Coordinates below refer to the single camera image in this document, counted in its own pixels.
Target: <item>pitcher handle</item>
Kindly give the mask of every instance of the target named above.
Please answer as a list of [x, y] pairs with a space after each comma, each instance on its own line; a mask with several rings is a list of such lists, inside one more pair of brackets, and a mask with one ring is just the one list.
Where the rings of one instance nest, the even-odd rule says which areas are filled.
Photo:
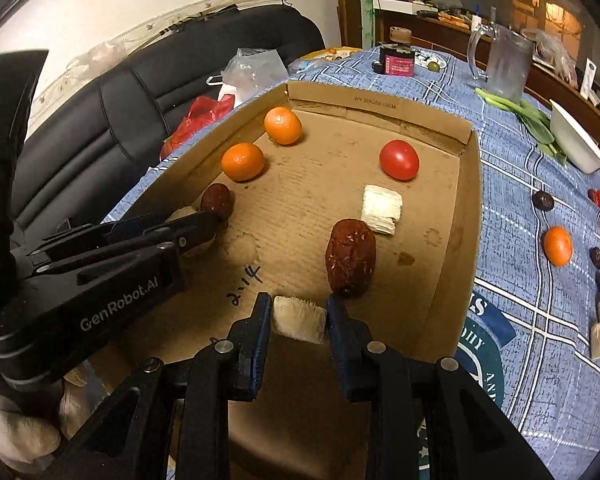
[[469, 70], [471, 71], [471, 75], [474, 79], [482, 79], [483, 81], [487, 81], [487, 75], [475, 65], [475, 49], [478, 47], [478, 41], [484, 35], [493, 36], [493, 29], [486, 25], [480, 25], [480, 27], [476, 28], [469, 38], [469, 45], [466, 50], [466, 58], [469, 63]]

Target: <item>pink label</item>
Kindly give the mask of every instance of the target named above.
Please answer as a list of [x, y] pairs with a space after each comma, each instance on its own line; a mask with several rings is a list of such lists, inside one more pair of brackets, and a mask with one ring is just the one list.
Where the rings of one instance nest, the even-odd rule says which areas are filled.
[[384, 58], [384, 73], [387, 75], [413, 75], [413, 57], [394, 57], [386, 56]]

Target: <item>cardboard box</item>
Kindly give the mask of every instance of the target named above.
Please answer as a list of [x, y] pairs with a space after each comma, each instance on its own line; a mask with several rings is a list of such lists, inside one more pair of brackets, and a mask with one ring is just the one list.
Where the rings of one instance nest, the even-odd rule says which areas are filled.
[[[278, 146], [264, 134], [264, 115], [276, 105], [298, 114], [300, 143]], [[382, 172], [378, 153], [405, 137], [418, 152], [420, 172], [398, 182]], [[267, 168], [236, 184], [221, 173], [220, 160], [244, 141], [261, 147]], [[214, 181], [235, 193], [227, 231], [205, 254], [183, 258], [186, 292], [94, 356], [109, 388], [148, 357], [186, 359], [211, 336], [226, 336], [234, 320], [249, 315], [259, 291], [324, 305], [331, 292], [324, 263], [331, 228], [360, 217], [366, 184], [400, 192], [402, 217], [393, 237], [376, 235], [373, 282], [347, 302], [350, 316], [406, 356], [433, 362], [455, 353], [481, 218], [478, 145], [467, 121], [393, 96], [289, 81], [213, 128], [126, 216], [195, 203]], [[260, 268], [262, 283], [245, 274], [247, 266]], [[240, 295], [239, 304], [228, 294]], [[257, 478], [362, 478], [363, 461], [354, 466], [352, 457], [363, 456], [367, 416], [368, 406], [344, 399], [327, 344], [272, 336], [258, 399], [231, 403], [232, 457]]]

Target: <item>metal screw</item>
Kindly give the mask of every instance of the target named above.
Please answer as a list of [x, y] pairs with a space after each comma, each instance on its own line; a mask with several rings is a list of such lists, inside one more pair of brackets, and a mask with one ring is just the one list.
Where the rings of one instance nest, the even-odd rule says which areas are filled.
[[162, 366], [162, 361], [157, 357], [149, 357], [144, 363], [142, 363], [142, 370], [150, 374], [155, 372]]
[[366, 349], [372, 354], [381, 354], [386, 350], [386, 345], [382, 341], [369, 341], [366, 344]]
[[442, 369], [446, 370], [447, 372], [455, 372], [458, 370], [458, 361], [452, 357], [445, 357], [440, 360], [440, 366], [442, 366]]
[[227, 352], [230, 352], [231, 350], [234, 349], [234, 344], [231, 341], [229, 341], [228, 339], [222, 339], [222, 341], [218, 341], [214, 345], [214, 349], [219, 354], [226, 354]]

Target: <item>white bowl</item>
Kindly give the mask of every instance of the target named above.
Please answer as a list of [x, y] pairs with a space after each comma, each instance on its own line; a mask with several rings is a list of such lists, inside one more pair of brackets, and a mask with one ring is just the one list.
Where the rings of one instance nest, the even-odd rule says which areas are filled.
[[567, 110], [550, 100], [551, 133], [567, 158], [583, 173], [600, 169], [600, 148]]

